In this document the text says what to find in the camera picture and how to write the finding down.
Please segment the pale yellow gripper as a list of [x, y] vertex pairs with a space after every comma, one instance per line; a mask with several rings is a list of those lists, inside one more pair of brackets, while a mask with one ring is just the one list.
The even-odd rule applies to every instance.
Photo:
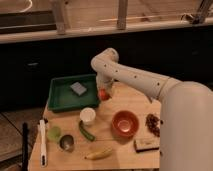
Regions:
[[100, 75], [97, 75], [96, 76], [96, 83], [97, 83], [98, 91], [100, 89], [104, 89], [110, 95], [110, 98], [113, 96], [113, 91], [112, 91], [112, 86], [113, 86], [113, 83], [114, 83], [113, 79], [105, 80]]

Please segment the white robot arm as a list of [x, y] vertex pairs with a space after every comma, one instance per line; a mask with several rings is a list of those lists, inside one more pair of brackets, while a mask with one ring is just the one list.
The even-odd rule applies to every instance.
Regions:
[[109, 88], [118, 80], [161, 103], [159, 171], [213, 171], [213, 90], [118, 60], [113, 48], [92, 58], [97, 86]]

